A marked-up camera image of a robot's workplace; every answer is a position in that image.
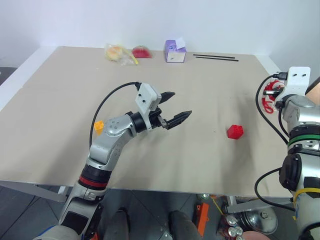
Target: yellow strap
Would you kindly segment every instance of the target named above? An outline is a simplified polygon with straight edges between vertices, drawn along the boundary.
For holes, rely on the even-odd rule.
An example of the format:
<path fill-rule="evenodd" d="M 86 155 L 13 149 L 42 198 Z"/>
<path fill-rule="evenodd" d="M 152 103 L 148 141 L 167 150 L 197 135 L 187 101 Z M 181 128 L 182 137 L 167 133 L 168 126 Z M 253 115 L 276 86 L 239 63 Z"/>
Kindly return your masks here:
<path fill-rule="evenodd" d="M 318 193 L 320 194 L 320 188 L 315 188 L 315 187 L 306 187 L 306 188 L 301 188 L 298 191 L 295 192 L 295 196 L 293 198 L 293 203 L 296 204 L 297 197 L 300 194 L 304 193 Z"/>
<path fill-rule="evenodd" d="M 219 210 L 220 214 L 223 216 L 224 213 L 222 212 L 221 208 L 219 207 L 218 203 L 216 202 L 216 200 L 214 198 L 211 198 L 214 205 L 216 206 L 216 208 Z"/>

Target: metal can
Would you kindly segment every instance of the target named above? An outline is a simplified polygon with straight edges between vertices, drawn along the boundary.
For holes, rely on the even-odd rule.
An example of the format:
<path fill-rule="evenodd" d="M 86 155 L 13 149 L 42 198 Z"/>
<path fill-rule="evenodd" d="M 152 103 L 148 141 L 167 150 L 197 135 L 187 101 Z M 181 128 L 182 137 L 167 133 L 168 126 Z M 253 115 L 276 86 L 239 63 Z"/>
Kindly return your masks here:
<path fill-rule="evenodd" d="M 224 216 L 224 223 L 228 226 L 234 227 L 235 225 L 237 225 L 237 219 L 235 216 L 232 215 L 226 215 Z"/>
<path fill-rule="evenodd" d="M 222 227 L 218 230 L 218 232 L 221 236 L 224 236 L 227 238 L 235 238 L 237 236 L 236 229 L 232 226 Z"/>
<path fill-rule="evenodd" d="M 236 236 L 235 240 L 245 240 L 243 236 Z"/>
<path fill-rule="evenodd" d="M 237 236 L 241 236 L 242 234 L 244 234 L 244 230 L 242 229 L 242 227 L 235 226 L 234 228 Z"/>
<path fill-rule="evenodd" d="M 202 201 L 202 200 L 208 200 L 210 198 L 210 194 L 209 193 L 201 193 L 201 194 L 197 194 L 196 197 Z"/>

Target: white wall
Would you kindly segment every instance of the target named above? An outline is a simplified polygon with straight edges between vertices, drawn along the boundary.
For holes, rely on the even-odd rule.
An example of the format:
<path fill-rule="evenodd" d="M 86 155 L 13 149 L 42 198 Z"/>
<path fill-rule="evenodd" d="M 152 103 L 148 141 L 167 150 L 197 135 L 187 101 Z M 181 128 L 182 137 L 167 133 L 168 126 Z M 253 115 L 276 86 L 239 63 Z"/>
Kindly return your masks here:
<path fill-rule="evenodd" d="M 319 0 L 0 0 L 0 66 L 19 66 L 40 45 L 270 55 L 320 72 Z"/>

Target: orange block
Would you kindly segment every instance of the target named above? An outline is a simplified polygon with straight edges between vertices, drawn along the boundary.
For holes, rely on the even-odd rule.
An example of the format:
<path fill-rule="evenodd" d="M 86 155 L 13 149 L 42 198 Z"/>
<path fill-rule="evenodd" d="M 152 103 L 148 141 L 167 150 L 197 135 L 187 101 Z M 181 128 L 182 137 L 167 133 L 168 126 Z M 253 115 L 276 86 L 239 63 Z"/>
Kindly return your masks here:
<path fill-rule="evenodd" d="M 202 203 L 201 205 L 196 206 L 196 213 L 197 213 L 197 225 L 196 228 L 201 237 L 205 234 L 206 224 L 209 221 L 208 218 L 208 211 L 209 211 L 209 204 Z"/>
<path fill-rule="evenodd" d="M 103 121 L 96 121 L 93 125 L 93 128 L 96 132 L 96 134 L 100 135 L 102 131 L 104 130 L 104 122 Z"/>

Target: red ring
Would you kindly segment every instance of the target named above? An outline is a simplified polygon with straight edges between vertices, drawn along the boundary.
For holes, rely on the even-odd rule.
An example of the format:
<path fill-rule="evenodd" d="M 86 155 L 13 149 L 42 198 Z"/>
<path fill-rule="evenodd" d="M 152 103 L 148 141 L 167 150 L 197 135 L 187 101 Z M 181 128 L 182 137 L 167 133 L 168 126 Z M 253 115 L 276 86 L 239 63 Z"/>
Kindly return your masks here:
<path fill-rule="evenodd" d="M 79 177 L 79 181 L 81 181 L 82 183 L 84 183 L 86 185 L 96 187 L 96 188 L 104 188 L 105 186 L 108 185 L 107 182 L 105 182 L 105 183 L 94 182 L 94 181 L 90 181 L 82 176 Z"/>

